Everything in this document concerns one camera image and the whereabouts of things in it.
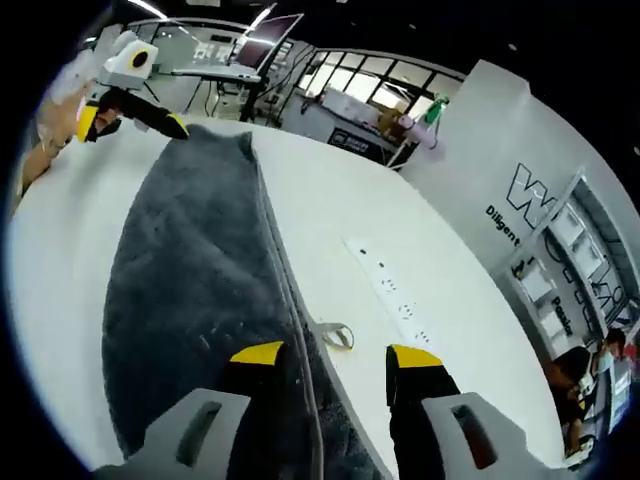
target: desk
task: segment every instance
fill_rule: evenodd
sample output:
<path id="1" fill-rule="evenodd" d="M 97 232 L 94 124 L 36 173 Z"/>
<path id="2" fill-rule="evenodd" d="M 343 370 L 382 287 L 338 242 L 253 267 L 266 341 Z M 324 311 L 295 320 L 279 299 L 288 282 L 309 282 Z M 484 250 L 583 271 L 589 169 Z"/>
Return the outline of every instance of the desk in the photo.
<path id="1" fill-rule="evenodd" d="M 246 122 L 251 116 L 251 112 L 253 110 L 253 104 L 258 98 L 258 93 L 260 89 L 264 86 L 264 79 L 259 75 L 222 75 L 220 73 L 221 65 L 200 65 L 196 67 L 189 68 L 177 68 L 173 70 L 172 75 L 176 76 L 185 76 L 185 77 L 200 77 L 200 82 L 196 87 L 196 91 L 200 87 L 200 83 L 202 80 L 207 80 L 209 82 L 220 82 L 220 83 L 232 83 L 235 85 L 242 85 L 249 89 L 249 96 L 247 101 L 242 107 L 240 111 L 240 121 Z M 187 105 L 187 110 L 191 106 L 191 102 Z"/>
<path id="2" fill-rule="evenodd" d="M 417 191 L 388 169 L 304 137 L 239 122 L 197 122 L 222 134 L 253 132 L 306 310 L 318 322 L 347 323 L 355 334 L 353 352 L 329 350 L 328 358 L 374 458 L 397 473 L 384 353 L 403 338 L 345 238 L 366 239 L 384 254 L 394 278 L 418 300 L 434 350 L 459 388 L 477 391 L 520 425 L 540 460 L 562 463 L 551 393 L 520 324 L 474 255 Z M 17 341 L 45 410 L 89 468 L 122 461 L 103 389 L 104 295 L 128 209 L 167 141 L 124 120 L 117 135 L 71 143 L 28 191 L 10 229 Z"/>

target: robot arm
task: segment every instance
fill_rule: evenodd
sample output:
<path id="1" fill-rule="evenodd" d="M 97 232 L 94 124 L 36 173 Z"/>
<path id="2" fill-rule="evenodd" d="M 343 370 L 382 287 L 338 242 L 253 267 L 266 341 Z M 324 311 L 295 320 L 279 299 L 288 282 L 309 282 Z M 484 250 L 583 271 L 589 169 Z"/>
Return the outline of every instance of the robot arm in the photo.
<path id="1" fill-rule="evenodd" d="M 117 51 L 116 55 L 105 62 L 96 84 L 89 90 L 79 109 L 78 140 L 96 141 L 99 136 L 95 128 L 96 116 L 108 109 L 116 109 L 125 117 L 136 120 L 136 123 L 142 123 L 168 137 L 187 139 L 189 132 L 177 115 L 133 93 L 140 90 L 149 78 L 158 48 L 125 32 L 114 43 L 114 50 Z M 118 126 L 119 122 L 114 123 L 100 135 L 113 133 Z"/>

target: box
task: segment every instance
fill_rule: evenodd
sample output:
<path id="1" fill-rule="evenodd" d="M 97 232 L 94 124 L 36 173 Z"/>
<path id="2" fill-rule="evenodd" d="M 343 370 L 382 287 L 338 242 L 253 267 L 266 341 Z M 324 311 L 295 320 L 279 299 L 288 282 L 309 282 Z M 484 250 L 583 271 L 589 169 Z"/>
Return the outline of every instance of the box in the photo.
<path id="1" fill-rule="evenodd" d="M 380 117 L 375 107 L 331 87 L 327 88 L 322 106 L 342 118 L 367 125 L 376 125 Z"/>

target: ceiling light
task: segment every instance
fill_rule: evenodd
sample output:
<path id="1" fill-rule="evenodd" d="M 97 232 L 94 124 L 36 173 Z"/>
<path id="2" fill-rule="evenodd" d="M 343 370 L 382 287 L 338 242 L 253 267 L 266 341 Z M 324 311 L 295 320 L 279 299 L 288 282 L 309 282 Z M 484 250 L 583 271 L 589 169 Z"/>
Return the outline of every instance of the ceiling light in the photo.
<path id="1" fill-rule="evenodd" d="M 133 3 L 134 5 L 137 5 L 140 8 L 144 8 L 147 12 L 153 13 L 156 17 L 160 17 L 162 20 L 166 20 L 167 18 L 169 18 L 160 10 L 158 10 L 156 7 L 149 5 L 144 0 L 129 0 L 129 3 Z"/>
<path id="2" fill-rule="evenodd" d="M 271 13 L 271 10 L 273 10 L 276 5 L 277 5 L 277 3 L 274 3 L 272 5 L 269 5 L 263 11 L 261 11 L 260 14 L 256 17 L 256 19 L 249 26 L 249 31 L 255 30 L 256 27 L 260 24 L 260 22 L 262 20 L 264 20 L 267 17 L 267 15 L 269 15 Z"/>
<path id="3" fill-rule="evenodd" d="M 186 2 L 196 7 L 220 7 L 220 0 L 186 0 Z"/>

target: dark gray cloth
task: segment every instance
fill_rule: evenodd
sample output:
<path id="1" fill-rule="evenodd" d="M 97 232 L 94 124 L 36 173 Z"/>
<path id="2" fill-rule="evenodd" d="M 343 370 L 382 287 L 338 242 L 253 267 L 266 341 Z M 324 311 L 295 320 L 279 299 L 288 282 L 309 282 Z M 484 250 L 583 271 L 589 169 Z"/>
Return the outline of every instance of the dark gray cloth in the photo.
<path id="1" fill-rule="evenodd" d="M 105 390 L 129 456 L 147 426 L 194 388 L 213 388 L 242 348 L 294 345 L 259 217 L 250 134 L 189 126 L 144 180 L 126 219 L 105 303 Z M 379 478 L 303 325 L 322 424 L 327 478 Z M 270 448 L 281 472 L 307 478 L 311 457 L 300 362 L 290 362 L 286 415 Z"/>

